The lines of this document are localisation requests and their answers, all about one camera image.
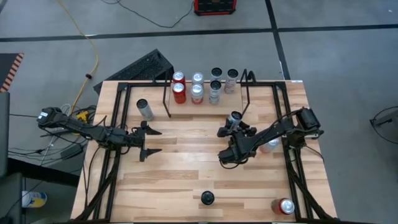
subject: wooden table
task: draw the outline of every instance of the wooden table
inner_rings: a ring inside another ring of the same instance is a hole
[[[117,85],[113,81],[103,83],[95,123],[107,116],[106,124],[110,124]],[[308,107],[303,83],[286,81],[286,85],[291,109]],[[242,91],[244,104],[245,92]],[[275,215],[270,208],[271,201],[275,198],[290,197],[282,146],[272,153],[258,152],[256,158],[250,158],[247,164],[226,170],[220,166],[217,154],[228,146],[228,138],[216,136],[218,128],[224,125],[225,116],[169,118],[162,104],[162,94],[162,87],[132,88],[127,125],[129,128],[139,126],[142,116],[136,108],[136,101],[145,98],[155,114],[155,120],[149,122],[149,125],[163,133],[160,136],[147,136],[147,147],[161,148],[163,151],[151,155],[145,162],[139,162],[138,148],[132,148],[128,154],[122,156],[112,222],[295,220],[293,215]],[[118,114],[121,114],[123,99],[124,93]],[[251,104],[243,121],[258,130],[267,128],[277,118],[271,88],[250,87],[250,99]],[[318,141],[308,140],[307,143],[319,151]],[[89,143],[85,157],[86,172],[96,148],[97,143]],[[98,189],[103,157],[104,150],[100,150],[93,160],[89,200]],[[302,160],[309,191],[325,211],[335,217],[322,160],[306,149],[302,149]],[[205,190],[212,191],[216,197],[211,206],[200,202],[200,195]],[[305,217],[302,194],[299,190],[297,194],[302,216]],[[100,218],[104,217],[107,192],[103,198]],[[84,201],[85,190],[81,175],[72,218],[83,211]]]

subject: red can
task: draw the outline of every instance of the red can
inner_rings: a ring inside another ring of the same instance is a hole
[[[173,95],[176,103],[185,103],[187,100],[187,96],[185,95],[185,86],[182,83],[174,84]]]
[[[182,83],[185,86],[185,75],[182,72],[175,72],[173,74],[173,83]]]

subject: yellow cable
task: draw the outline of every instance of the yellow cable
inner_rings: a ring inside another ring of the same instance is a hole
[[[97,69],[97,67],[98,67],[98,51],[97,51],[97,48],[95,47],[95,44],[93,43],[93,41],[90,40],[90,39],[80,30],[80,28],[79,28],[79,26],[77,25],[75,19],[74,19],[73,16],[68,12],[68,10],[66,9],[66,7],[62,4],[61,0],[57,0],[57,2],[58,2],[59,5],[62,6],[63,10],[68,14],[68,16],[70,17],[70,19],[71,19],[72,22],[74,23],[76,29],[79,31],[80,35],[82,35],[83,37],[85,37],[85,38],[90,42],[90,44],[93,46],[93,48],[94,48],[94,53],[95,53],[95,65],[94,65],[93,69],[91,70],[91,72],[89,73],[89,75],[92,75],[92,74],[95,72],[95,70]],[[83,93],[84,88],[86,87],[87,81],[88,81],[88,78],[86,77],[85,81],[83,82],[83,84],[82,84],[82,86],[81,86],[81,88],[80,88],[79,94],[77,95],[77,97],[76,97],[76,99],[75,99],[75,102],[73,103],[72,108],[70,109],[70,112],[71,112],[71,113],[72,113],[73,110],[75,109],[75,106],[76,106],[76,104],[77,104],[77,101],[79,100],[81,94]]]

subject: concrete floor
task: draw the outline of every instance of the concrete floor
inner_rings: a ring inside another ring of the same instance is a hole
[[[278,27],[378,25],[398,21],[396,1],[271,2]],[[185,14],[190,3],[187,0],[123,1],[166,25]],[[101,1],[69,0],[65,5],[86,34],[170,31]],[[238,0],[233,15],[197,17],[191,13],[171,30],[270,27],[263,0]],[[78,32],[53,0],[12,0],[0,13],[0,38],[54,35],[78,35]],[[280,33],[280,38],[291,79],[304,80],[310,106],[325,130],[320,145],[338,216],[357,222],[397,223],[398,147],[377,137],[369,119],[398,102],[398,53],[395,50],[398,30],[290,32]],[[99,67],[79,106],[96,104],[98,96],[91,89],[93,85],[156,48],[176,70],[187,73],[201,71],[208,75],[213,67],[234,67],[251,69],[258,79],[282,79],[272,33],[98,39],[94,42],[99,52]],[[10,90],[13,113],[37,114],[46,106],[73,103],[84,74],[91,70],[95,61],[93,49],[85,40],[0,42],[0,52],[25,53]],[[38,138],[41,132],[34,120],[11,118],[10,127],[11,147],[40,148],[49,141]],[[387,132],[386,128],[383,133],[398,141],[392,132],[396,130]],[[55,165],[65,171],[79,166],[81,157]],[[50,187],[50,184],[41,185],[38,189],[53,195],[51,204],[28,212],[28,222],[51,213],[61,214],[56,220],[68,217],[75,190]]]

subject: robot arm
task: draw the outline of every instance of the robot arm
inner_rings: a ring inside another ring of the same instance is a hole
[[[294,125],[292,117],[296,116],[297,125]],[[226,126],[220,128],[217,136],[231,136],[228,141],[228,148],[218,154],[220,162],[223,164],[244,164],[249,157],[256,156],[259,146],[283,135],[286,135],[289,144],[293,147],[303,147],[304,137],[310,134],[321,135],[319,130],[320,123],[311,109],[302,108],[288,113],[274,122],[269,128],[256,134],[256,128],[250,128],[241,122],[239,128],[230,130],[228,122]]]
[[[60,108],[49,107],[42,109],[37,122],[40,129],[65,128],[79,133],[84,138],[93,139],[99,146],[107,149],[113,149],[114,146],[140,147],[141,162],[144,162],[149,155],[161,151],[161,149],[145,149],[146,134],[162,134],[151,129],[146,121],[142,121],[141,127],[136,128],[136,131],[128,133],[121,128],[86,124],[65,115]]]

